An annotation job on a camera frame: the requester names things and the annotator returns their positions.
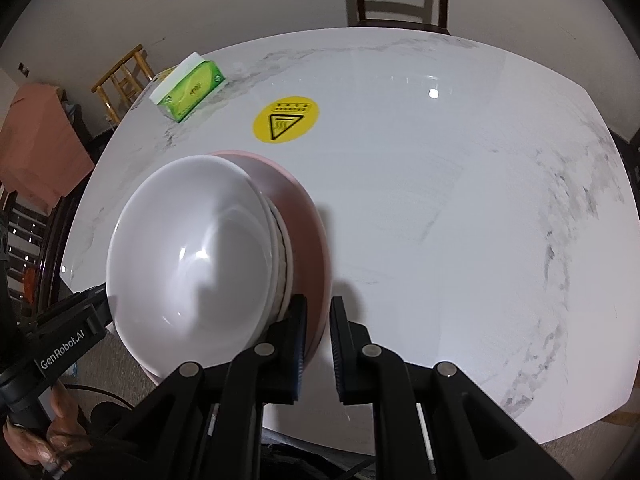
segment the table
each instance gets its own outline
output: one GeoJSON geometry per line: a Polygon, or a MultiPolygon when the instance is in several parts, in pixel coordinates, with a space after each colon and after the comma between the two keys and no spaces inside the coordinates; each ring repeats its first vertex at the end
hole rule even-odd
{"type": "MultiPolygon", "coordinates": [[[[153,171],[247,150],[308,190],[333,292],[376,343],[457,363],[539,442],[626,401],[640,352],[638,213],[583,88],[498,48],[409,30],[312,30],[205,57],[229,79],[221,92],[181,124],[142,96],[102,154],[62,262],[72,290],[104,281],[118,216],[153,171]],[[254,119],[285,96],[318,104],[316,124],[261,142],[254,119]]],[[[268,406],[264,425],[373,452],[370,414],[338,402],[325,333],[300,402],[268,406]]]]}

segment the round yellow warning label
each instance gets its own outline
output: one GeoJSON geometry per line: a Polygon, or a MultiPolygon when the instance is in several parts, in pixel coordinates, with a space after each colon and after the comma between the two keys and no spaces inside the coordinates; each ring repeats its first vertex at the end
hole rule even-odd
{"type": "Polygon", "coordinates": [[[254,134],[262,142],[279,144],[306,134],[320,110],[308,97],[285,97],[265,107],[255,118],[254,134]]]}

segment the green tissue package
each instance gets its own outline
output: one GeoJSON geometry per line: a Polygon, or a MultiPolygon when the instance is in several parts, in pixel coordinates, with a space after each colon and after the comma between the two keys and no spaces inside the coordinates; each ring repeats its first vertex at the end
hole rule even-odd
{"type": "Polygon", "coordinates": [[[224,83],[225,77],[218,66],[194,52],[160,82],[149,99],[164,115],[179,123],[224,83]]]}

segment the wall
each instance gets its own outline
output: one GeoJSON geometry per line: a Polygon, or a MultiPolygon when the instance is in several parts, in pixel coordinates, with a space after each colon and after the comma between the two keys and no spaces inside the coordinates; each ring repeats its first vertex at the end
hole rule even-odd
{"type": "MultiPolygon", "coordinates": [[[[420,5],[414,0],[399,0],[420,5]]],[[[33,0],[0,48],[16,81],[66,88],[96,134],[107,127],[91,86],[137,43],[157,72],[196,50],[353,21],[353,0],[33,0]]],[[[587,89],[609,127],[640,126],[640,60],[601,0],[450,0],[453,35],[535,60],[587,89]]]]}
{"type": "Polygon", "coordinates": [[[15,80],[56,83],[79,102],[90,131],[108,127],[91,86],[142,43],[156,71],[193,51],[346,25],[344,0],[33,0],[0,48],[0,67],[15,80]]]}
{"type": "Polygon", "coordinates": [[[0,128],[17,90],[18,85],[0,68],[0,128]]]}

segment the pink cloth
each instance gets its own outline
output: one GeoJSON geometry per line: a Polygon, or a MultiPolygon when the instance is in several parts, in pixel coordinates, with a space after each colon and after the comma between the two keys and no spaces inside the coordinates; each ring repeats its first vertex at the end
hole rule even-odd
{"type": "Polygon", "coordinates": [[[94,168],[56,88],[26,84],[0,130],[0,182],[47,214],[94,168]]]}

